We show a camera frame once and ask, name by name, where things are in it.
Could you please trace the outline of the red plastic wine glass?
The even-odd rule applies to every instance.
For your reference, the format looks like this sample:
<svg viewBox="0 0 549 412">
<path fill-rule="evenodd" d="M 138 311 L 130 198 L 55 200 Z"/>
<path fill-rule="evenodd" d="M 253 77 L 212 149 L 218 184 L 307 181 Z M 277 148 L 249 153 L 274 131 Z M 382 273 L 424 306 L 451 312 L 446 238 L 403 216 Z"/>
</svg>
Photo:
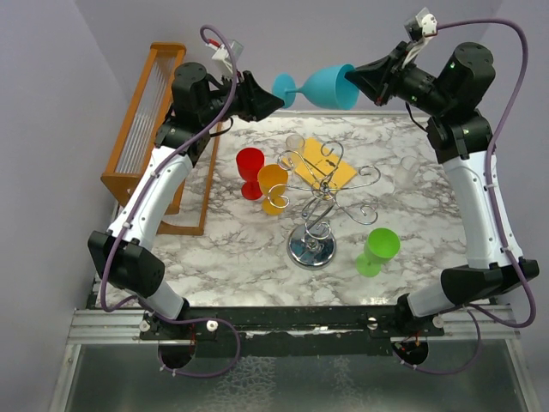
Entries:
<svg viewBox="0 0 549 412">
<path fill-rule="evenodd" d="M 241 194 L 247 200 L 262 197 L 257 175 L 264 166 L 264 154 L 258 148 L 244 148 L 236 156 L 239 176 L 244 180 Z"/>
</svg>

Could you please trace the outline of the blue plastic wine glass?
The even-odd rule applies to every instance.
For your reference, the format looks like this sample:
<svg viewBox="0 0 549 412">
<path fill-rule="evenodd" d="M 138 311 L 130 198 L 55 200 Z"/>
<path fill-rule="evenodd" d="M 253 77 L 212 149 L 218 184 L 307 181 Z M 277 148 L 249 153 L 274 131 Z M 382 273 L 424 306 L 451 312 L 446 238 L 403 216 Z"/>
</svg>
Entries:
<svg viewBox="0 0 549 412">
<path fill-rule="evenodd" d="M 333 65 L 313 73 L 298 87 L 293 78 L 278 75 L 271 93 L 284 101 L 283 108 L 290 108 L 297 94 L 302 94 L 313 106 L 327 110 L 351 110 L 359 98 L 359 89 L 346 74 L 353 71 L 351 64 Z"/>
</svg>

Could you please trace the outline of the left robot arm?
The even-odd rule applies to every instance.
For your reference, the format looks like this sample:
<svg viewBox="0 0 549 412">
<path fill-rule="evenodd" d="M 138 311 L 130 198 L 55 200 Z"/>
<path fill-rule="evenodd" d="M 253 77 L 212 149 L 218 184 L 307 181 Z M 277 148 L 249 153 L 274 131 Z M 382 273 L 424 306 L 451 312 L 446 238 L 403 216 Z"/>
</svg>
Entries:
<svg viewBox="0 0 549 412">
<path fill-rule="evenodd" d="M 186 299 L 165 281 L 165 265 L 153 242 L 175 191 L 208 146 L 210 131 L 233 116 L 258 122 L 284 105 L 261 88 L 248 71 L 215 79 L 199 63 L 181 64 L 171 85 L 172 104 L 157 130 L 146 171 L 130 200 L 105 232 L 91 233 L 87 246 L 100 277 L 100 297 L 112 285 L 136 296 L 158 313 L 160 328 L 173 339 L 184 336 L 190 319 Z"/>
</svg>

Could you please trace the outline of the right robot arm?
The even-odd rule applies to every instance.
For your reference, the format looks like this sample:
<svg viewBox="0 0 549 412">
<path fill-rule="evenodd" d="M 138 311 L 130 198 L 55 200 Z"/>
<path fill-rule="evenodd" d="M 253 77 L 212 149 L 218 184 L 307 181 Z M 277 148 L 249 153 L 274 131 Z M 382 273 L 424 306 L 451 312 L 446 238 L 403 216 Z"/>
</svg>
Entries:
<svg viewBox="0 0 549 412">
<path fill-rule="evenodd" d="M 426 135 L 462 217 L 467 262 L 398 300 L 394 325 L 405 336 L 421 330 L 425 317 L 505 294 L 540 273 L 538 262 L 526 259 L 514 239 L 497 186 L 495 138 L 477 108 L 495 78 L 492 53 L 474 42 L 461 43 L 433 76 L 406 62 L 410 52 L 401 42 L 385 58 L 345 75 L 378 106 L 398 97 L 428 114 Z"/>
</svg>

